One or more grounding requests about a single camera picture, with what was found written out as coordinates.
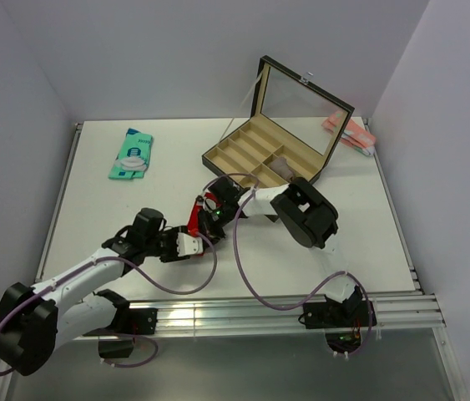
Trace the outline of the red sock with white print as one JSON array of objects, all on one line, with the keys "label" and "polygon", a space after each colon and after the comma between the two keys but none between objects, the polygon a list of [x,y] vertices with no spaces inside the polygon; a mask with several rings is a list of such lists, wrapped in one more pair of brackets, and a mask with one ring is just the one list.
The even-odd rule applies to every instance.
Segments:
[{"label": "red sock with white print", "polygon": [[198,195],[195,199],[195,203],[190,212],[190,218],[187,223],[188,234],[192,236],[199,236],[198,233],[204,235],[209,240],[212,238],[210,233],[210,213],[202,209],[202,195]]}]

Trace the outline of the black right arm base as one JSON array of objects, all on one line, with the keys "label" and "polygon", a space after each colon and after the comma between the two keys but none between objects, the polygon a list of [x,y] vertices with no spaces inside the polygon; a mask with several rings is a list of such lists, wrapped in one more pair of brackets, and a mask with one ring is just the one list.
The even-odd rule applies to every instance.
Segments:
[{"label": "black right arm base", "polygon": [[327,347],[335,356],[349,358],[358,352],[377,325],[372,302],[362,301],[351,314],[336,302],[308,302],[298,323],[307,330],[324,330]]}]

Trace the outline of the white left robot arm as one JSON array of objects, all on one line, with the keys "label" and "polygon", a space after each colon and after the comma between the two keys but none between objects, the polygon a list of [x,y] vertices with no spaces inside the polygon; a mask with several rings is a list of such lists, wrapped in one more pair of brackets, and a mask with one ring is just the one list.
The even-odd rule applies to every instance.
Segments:
[{"label": "white left robot arm", "polygon": [[148,257],[162,262],[183,261],[214,248],[210,238],[186,226],[168,228],[164,215],[144,208],[132,224],[102,243],[91,256],[44,282],[11,285],[0,300],[0,377],[39,370],[59,347],[88,333],[123,339],[127,349],[101,352],[103,363],[122,368],[146,332],[133,321],[129,301],[105,288],[131,271],[145,277],[141,265]]}]

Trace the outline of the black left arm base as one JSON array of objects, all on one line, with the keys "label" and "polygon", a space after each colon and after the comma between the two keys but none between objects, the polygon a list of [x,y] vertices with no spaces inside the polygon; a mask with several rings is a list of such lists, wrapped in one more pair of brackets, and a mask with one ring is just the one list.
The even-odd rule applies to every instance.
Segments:
[{"label": "black left arm base", "polygon": [[[116,327],[89,332],[98,337],[98,354],[104,363],[117,368],[134,368],[151,362],[159,352],[155,334],[158,309],[153,307],[129,309],[128,315]],[[135,351],[150,351],[143,361],[129,362]]]}]

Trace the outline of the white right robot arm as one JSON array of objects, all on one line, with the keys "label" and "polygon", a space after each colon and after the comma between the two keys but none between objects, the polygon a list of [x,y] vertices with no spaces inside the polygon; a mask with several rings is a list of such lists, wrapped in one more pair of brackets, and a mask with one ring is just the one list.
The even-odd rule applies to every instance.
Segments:
[{"label": "white right robot arm", "polygon": [[[346,270],[346,261],[338,250],[338,211],[308,180],[298,177],[277,187],[253,185],[241,187],[229,175],[212,180],[195,200],[191,218],[193,229],[211,242],[225,238],[224,227],[232,224],[235,264],[243,283],[260,304],[276,311],[301,307],[315,322],[314,327],[345,326],[361,313],[369,325],[375,322],[371,301],[364,286]],[[266,301],[250,284],[240,259],[238,226],[240,219],[272,216],[280,221],[300,246],[316,250],[318,261],[329,275],[311,292],[293,305],[280,306]]]}]

